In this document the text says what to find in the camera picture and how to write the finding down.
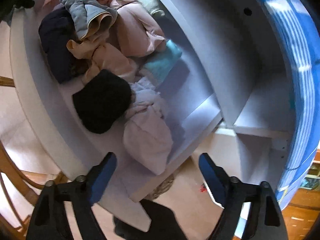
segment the navy blue clothing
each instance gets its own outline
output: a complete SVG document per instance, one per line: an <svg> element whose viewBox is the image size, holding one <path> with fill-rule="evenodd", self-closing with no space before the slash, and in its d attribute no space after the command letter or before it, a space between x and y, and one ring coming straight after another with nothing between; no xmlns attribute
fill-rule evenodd
<svg viewBox="0 0 320 240"><path fill-rule="evenodd" d="M72 99L82 124L90 132L104 133L129 108L131 93L127 81L102 69Z"/></svg>
<svg viewBox="0 0 320 240"><path fill-rule="evenodd" d="M39 36L47 54L51 73L59 83L70 80L88 69L85 59L76 59L67 49L69 40L75 40L75 26L65 7L49 13L39 26Z"/></svg>

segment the hole in shelf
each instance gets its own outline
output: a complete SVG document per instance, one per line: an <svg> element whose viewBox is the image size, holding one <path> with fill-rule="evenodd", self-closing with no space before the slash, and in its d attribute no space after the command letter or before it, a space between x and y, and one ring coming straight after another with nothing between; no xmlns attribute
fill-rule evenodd
<svg viewBox="0 0 320 240"><path fill-rule="evenodd" d="M252 10L250 10L248 7L244 8L243 12L247 16L251 16L252 15Z"/></svg>

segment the light green clothing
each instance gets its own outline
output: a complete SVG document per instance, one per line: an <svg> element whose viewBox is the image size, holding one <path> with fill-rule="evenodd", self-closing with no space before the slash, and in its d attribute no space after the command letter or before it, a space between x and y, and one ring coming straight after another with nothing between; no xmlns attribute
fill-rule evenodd
<svg viewBox="0 0 320 240"><path fill-rule="evenodd" d="M159 0L137 0L153 18L165 16L166 8Z"/></svg>

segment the shelf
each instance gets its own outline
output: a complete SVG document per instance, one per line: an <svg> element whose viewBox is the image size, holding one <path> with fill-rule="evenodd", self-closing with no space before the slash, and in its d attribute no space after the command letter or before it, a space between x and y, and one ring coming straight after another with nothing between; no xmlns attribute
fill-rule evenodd
<svg viewBox="0 0 320 240"><path fill-rule="evenodd" d="M267 181L275 191L288 160L288 151L278 149L273 139L267 137L237 134L236 141L241 181L256 185Z"/></svg>
<svg viewBox="0 0 320 240"><path fill-rule="evenodd" d="M34 28L35 24L30 24L35 17L32 9L16 9L13 14L10 30L12 76L22 109L35 135L57 166L73 180L78 175L87 174L92 166L100 163L108 148L99 151L74 122L57 83L45 65L37 29ZM113 144L113 148L120 147L113 149L118 156L125 153L121 151L121 146ZM118 175L126 160L120 158L118 161L120 165L105 191L107 196L103 196L99 204L126 223L147 231L150 218L140 203L129 198ZM127 210L131 210L134 217L128 216Z"/></svg>
<svg viewBox="0 0 320 240"><path fill-rule="evenodd" d="M156 176L137 162L125 168L122 181L130 198L136 202L150 193L154 185L159 185L194 152L220 121L220 110L217 108L215 96L212 95L182 122L181 127L176 128L177 131L183 131L184 136L180 141L175 141L164 173Z"/></svg>
<svg viewBox="0 0 320 240"><path fill-rule="evenodd" d="M307 178L312 178L312 179L320 179L319 176L317 176L317 175L311 175L311 174L307 174L306 177L307 177Z"/></svg>
<svg viewBox="0 0 320 240"><path fill-rule="evenodd" d="M233 125L237 133L290 139L294 130L294 110L289 104L289 84L285 73L263 75Z"/></svg>
<svg viewBox="0 0 320 240"><path fill-rule="evenodd" d="M256 47L243 20L228 0L161 2L197 53L225 121L233 124L254 85L254 75L260 64ZM261 21L259 26L264 27L264 18Z"/></svg>

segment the gray jacket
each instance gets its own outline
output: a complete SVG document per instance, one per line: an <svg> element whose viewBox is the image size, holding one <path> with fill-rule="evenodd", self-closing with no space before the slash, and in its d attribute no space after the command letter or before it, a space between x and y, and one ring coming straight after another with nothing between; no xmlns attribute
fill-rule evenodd
<svg viewBox="0 0 320 240"><path fill-rule="evenodd" d="M117 18L117 11L96 0L60 0L75 23L79 40L108 30Z"/></svg>

